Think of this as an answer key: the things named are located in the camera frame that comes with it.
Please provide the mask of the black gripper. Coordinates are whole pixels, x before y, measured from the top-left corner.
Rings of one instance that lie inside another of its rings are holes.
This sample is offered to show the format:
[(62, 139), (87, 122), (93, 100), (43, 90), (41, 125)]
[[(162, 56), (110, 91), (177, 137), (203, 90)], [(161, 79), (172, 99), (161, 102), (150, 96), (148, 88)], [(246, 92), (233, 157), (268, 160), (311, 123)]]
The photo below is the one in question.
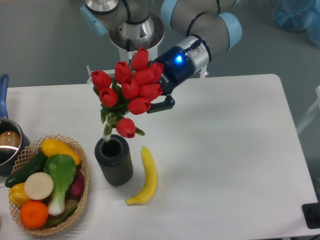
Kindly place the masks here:
[(158, 82), (162, 88), (162, 95), (167, 96), (162, 102), (151, 103), (148, 114), (170, 110), (174, 107), (175, 100), (169, 94), (195, 72), (195, 65), (188, 55), (191, 50), (193, 50), (191, 47), (183, 49), (180, 46), (173, 46), (152, 61), (152, 63), (163, 65)]

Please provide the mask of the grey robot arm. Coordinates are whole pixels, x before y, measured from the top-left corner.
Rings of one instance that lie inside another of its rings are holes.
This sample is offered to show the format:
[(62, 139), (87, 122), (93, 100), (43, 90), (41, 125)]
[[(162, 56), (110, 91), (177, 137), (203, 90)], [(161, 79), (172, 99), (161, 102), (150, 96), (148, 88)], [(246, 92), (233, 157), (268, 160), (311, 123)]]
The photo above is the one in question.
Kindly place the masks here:
[(242, 37), (239, 20), (229, 9), (235, 0), (163, 0), (160, 14), (146, 0), (87, 0), (80, 8), (88, 26), (108, 34), (121, 61), (129, 62), (139, 48), (162, 63), (159, 79), (165, 100), (150, 113), (171, 109), (174, 88), (196, 73), (202, 78), (213, 57), (230, 50)]

